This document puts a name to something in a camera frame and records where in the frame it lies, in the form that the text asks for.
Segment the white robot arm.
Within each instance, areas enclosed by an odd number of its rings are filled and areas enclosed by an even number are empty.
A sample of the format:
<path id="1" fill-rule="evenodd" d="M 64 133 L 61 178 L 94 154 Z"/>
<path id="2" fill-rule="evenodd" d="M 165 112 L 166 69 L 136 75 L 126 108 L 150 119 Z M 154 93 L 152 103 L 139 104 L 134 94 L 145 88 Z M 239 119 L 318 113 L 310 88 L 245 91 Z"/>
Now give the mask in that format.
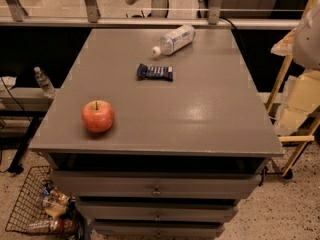
<path id="1" fill-rule="evenodd" d="M 304 68 L 320 69 L 320 0 L 317 0 L 296 28 L 293 59 Z"/>

